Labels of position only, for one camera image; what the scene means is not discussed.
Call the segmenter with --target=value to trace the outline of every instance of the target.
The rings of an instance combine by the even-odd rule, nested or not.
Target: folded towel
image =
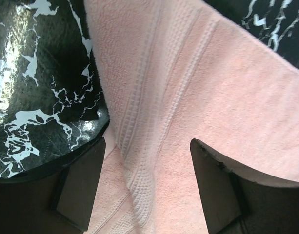
[[[85,6],[113,145],[88,233],[208,233],[193,138],[299,181],[299,70],[200,0]]]

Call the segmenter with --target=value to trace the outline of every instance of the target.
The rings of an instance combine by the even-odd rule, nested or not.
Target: towel
[[[198,138],[299,181],[299,70],[201,0],[85,0],[109,109],[89,234],[206,234]]]

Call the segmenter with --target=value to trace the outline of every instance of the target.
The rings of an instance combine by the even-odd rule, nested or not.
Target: black marble surface
[[[205,0],[299,69],[299,0]]]
[[[0,0],[0,177],[89,142],[109,116],[81,0]]]

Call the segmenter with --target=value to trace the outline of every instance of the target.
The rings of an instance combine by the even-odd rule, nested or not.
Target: black and white marble
[[[0,177],[97,136],[109,116],[81,0],[0,0]]]
[[[299,0],[205,0],[299,69]]]

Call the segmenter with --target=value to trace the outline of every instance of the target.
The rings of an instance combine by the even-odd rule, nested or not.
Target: towel fold
[[[85,6],[112,128],[88,233],[208,233],[193,138],[299,181],[299,70],[200,0]]]

